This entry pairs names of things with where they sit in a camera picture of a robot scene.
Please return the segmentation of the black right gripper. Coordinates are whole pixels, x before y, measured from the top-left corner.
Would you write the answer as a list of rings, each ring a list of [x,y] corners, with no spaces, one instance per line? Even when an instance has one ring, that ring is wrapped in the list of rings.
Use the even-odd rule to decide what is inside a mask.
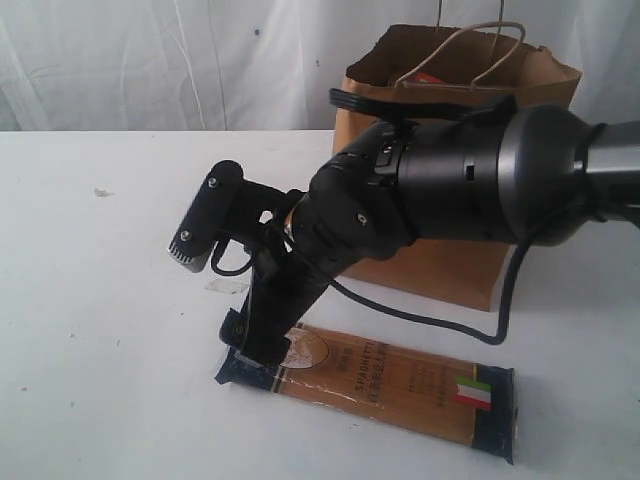
[[[230,309],[219,339],[272,366],[289,351],[286,333],[332,280],[370,252],[370,209],[345,192],[292,190],[265,227],[264,242],[255,255],[247,318]]]

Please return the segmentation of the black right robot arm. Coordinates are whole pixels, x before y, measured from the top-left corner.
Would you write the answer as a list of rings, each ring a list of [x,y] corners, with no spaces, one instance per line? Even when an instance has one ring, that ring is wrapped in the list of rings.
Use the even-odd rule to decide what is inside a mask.
[[[591,125],[556,105],[495,123],[377,122],[292,194],[253,252],[242,307],[220,339],[260,365],[281,363],[288,332],[337,277],[419,239],[511,244],[494,334],[406,313],[405,319],[502,343],[520,265],[587,221],[639,220],[639,125]]]

